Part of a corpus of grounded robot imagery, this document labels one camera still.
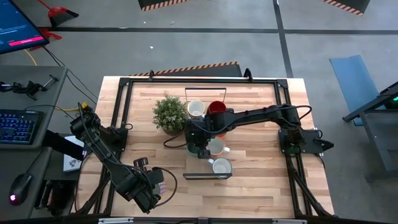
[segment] computer monitor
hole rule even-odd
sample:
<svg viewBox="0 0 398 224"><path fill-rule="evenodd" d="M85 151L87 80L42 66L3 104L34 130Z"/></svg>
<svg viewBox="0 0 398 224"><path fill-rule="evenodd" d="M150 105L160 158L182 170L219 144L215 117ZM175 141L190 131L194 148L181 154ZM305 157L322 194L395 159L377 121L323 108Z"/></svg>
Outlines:
<svg viewBox="0 0 398 224"><path fill-rule="evenodd" d="M0 54L48 43L15 3L0 0Z"/></svg>

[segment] wooden table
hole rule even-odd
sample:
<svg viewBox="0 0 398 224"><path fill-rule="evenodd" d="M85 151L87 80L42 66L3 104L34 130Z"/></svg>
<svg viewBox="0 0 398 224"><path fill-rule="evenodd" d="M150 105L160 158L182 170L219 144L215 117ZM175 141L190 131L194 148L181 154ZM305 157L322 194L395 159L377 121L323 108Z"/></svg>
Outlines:
<svg viewBox="0 0 398 224"><path fill-rule="evenodd" d="M109 126L115 104L120 77L104 77L99 94L96 114L103 126ZM288 79L290 99L293 105L308 105L304 80ZM114 197L112 216L129 217L211 217L211 218L293 218L294 212L287 178L286 161L280 152L277 139L278 125L268 123L241 126L227 133L226 144L231 148L228 158L233 165L233 176L228 180L185 180L184 172L210 171L206 160L189 155L185 148L165 149L162 143L170 138L152 124L152 108L155 100L166 94L180 96L185 101L185 87L226 87L225 103L235 112L253 110L274 105L275 94L272 85L264 84L204 84L204 83L135 83L130 103L128 123L134 128L129 132L126 151L121 161L131 164L134 159L148 157L149 167L159 166L171 170L178 179L178 189L167 204L144 214L134 203L125 201L117 193ZM124 108L124 93L119 112ZM222 98L220 92L190 92L188 101L199 98L211 102ZM299 108L299 115L308 109ZM313 128L311 114L302 120L302 127ZM169 144L184 143L183 136ZM308 188L324 208L333 213L325 171L321 161L314 155L304 154L303 164ZM101 163L90 155L84 163L78 188L80 208L98 185ZM168 191L162 200L168 198L174 189L174 182L167 173L165 181ZM108 189L104 191L102 206L106 204ZM300 208L304 211L301 191L298 191Z"/></svg>

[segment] concrete floor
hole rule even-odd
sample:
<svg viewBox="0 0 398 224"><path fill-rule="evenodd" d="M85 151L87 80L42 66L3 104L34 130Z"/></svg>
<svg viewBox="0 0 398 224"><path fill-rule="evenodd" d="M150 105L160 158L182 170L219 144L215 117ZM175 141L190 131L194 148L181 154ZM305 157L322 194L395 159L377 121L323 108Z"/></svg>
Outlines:
<svg viewBox="0 0 398 224"><path fill-rule="evenodd" d="M36 1L16 1L38 26L49 26L46 9ZM156 28L276 29L271 0L191 0L141 12L132 0L47 0L81 16L65 26ZM371 1L358 17L317 0L279 0L285 29L398 29L398 2ZM95 94L105 75L128 75L217 62L238 61L255 77L286 77L278 34L89 33L59 32L48 48ZM329 58L362 55L378 90L397 81L395 35L287 35L295 78L304 78L315 126L335 147L325 153L326 175L335 213L343 218L398 222L398 182L369 184L364 175L379 169L376 152L363 128L345 124L348 109ZM39 65L55 65L42 49L32 53ZM23 52L0 55L0 64L31 65ZM58 105L88 101L65 83ZM69 132L69 120L55 112L52 131Z"/></svg>

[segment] yellow and black hazard tape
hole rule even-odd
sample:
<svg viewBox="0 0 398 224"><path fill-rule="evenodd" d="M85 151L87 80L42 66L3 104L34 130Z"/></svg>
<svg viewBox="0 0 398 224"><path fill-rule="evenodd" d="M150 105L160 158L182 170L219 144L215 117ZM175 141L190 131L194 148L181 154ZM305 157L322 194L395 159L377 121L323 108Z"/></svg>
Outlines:
<svg viewBox="0 0 398 224"><path fill-rule="evenodd" d="M357 16L363 16L363 13L361 11L356 10L356 9L354 9L352 7L346 6L346 5L342 4L342 3L339 3L338 1L335 1L335 0L322 0L322 1L325 2L325 3L331 4L332 6L336 6L336 7L340 8L340 9L346 10L346 11L348 11L350 13L353 13L353 14L355 14Z"/></svg>
<svg viewBox="0 0 398 224"><path fill-rule="evenodd" d="M212 64L212 65L199 65L199 66L192 66L192 67L186 67L186 68L163 70L163 71L157 71L154 73L155 73L155 75L165 75L165 74L173 73L173 72L184 72L184 71L190 71L190 70L196 70L196 69L214 68L214 67L221 67L221 66L225 66L225 65L237 65L237 64L238 64L238 62L216 63L216 64ZM130 76L149 76L149 72L134 74L134 75L130 75Z"/></svg>
<svg viewBox="0 0 398 224"><path fill-rule="evenodd" d="M178 3L181 3L181 2L185 2L185 1L189 1L189 0L169 0L169 1L161 2L161 3L156 3L156 4L153 4L153 5L150 5L150 6L145 6L141 10L142 11L149 11L149 10L153 10L153 9L158 9L160 7L171 6L173 4L178 4Z"/></svg>

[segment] green plant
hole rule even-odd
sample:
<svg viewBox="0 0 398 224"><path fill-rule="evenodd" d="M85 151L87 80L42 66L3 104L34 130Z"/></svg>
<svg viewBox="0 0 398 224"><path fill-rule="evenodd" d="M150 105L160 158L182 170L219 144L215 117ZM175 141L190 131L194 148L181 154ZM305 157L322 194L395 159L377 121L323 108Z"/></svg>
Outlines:
<svg viewBox="0 0 398 224"><path fill-rule="evenodd" d="M156 101L154 121L156 128L166 130L183 130L188 118L187 103L182 103L178 97L166 96L163 100Z"/></svg>

